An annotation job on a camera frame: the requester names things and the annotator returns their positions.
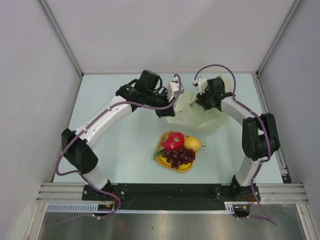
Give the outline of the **translucent plastic bag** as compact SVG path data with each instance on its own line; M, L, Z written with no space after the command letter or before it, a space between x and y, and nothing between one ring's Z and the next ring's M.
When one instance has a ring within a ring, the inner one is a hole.
M174 105L174 117L167 117L169 124L179 125L195 131L214 132L222 127L229 115L216 108L204 110L196 103L198 91L187 91L182 93Z

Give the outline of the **red dragon fruit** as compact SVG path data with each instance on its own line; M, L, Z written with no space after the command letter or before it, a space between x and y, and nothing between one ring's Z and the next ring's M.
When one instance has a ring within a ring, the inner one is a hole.
M161 139L159 146L157 147L154 158L162 154L163 151L176 151L179 150L184 146L185 136L181 132L171 132L165 134L164 137Z

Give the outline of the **orange woven tray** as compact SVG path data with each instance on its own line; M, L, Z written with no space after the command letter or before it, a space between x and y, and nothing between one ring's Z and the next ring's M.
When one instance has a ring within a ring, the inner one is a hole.
M202 147L196 137L169 131L160 138L153 158L164 168L185 173L194 166L197 153Z

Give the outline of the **yellow pear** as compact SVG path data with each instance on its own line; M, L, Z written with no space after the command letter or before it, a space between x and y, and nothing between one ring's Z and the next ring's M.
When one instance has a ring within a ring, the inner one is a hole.
M201 141L194 136L189 136L184 140L184 144L183 146L188 149L188 150L193 150L194 152L200 150L201 148L205 147L205 145L203 145L201 143Z

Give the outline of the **red grapes bunch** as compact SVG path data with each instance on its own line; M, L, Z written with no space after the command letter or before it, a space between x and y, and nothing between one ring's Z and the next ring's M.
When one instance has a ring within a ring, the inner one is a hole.
M182 164L192 163L196 159L196 152L184 147L175 151L164 150L160 155L167 158L167 162L171 163L171 167L176 169L178 169Z

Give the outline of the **yellow banana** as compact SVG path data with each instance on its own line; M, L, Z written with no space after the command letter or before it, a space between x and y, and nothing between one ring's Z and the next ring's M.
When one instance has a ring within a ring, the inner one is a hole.
M186 173L186 172L190 171L196 163L196 161L194 160L193 162L180 165L179 168L172 168L171 163L167 162L167 158L162 157L161 155L157 155L155 157L155 161L157 162L158 165L160 165L164 168L167 168L169 170L179 172L179 173Z

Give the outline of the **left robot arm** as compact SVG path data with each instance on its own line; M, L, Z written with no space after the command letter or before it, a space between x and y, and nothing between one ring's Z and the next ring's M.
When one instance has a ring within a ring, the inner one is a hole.
M183 92L183 84L178 74L164 87L161 77L144 70L138 79L121 86L111 101L83 126L70 130L66 128L61 134L62 152L74 172L91 185L93 194L100 200L110 196L110 181L99 167L99 159L93 149L100 139L115 124L133 113L137 108L151 109L158 117L175 116L174 104Z

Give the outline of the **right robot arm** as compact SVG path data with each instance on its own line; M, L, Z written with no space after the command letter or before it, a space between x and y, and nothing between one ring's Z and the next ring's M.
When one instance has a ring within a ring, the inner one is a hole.
M241 146L244 158L238 172L232 177L230 195L244 202L259 196L255 179L263 165L280 148L275 117L271 113L257 114L238 101L235 94L226 92L221 77L199 77L192 84L198 87L196 99L206 111L215 108L242 126Z

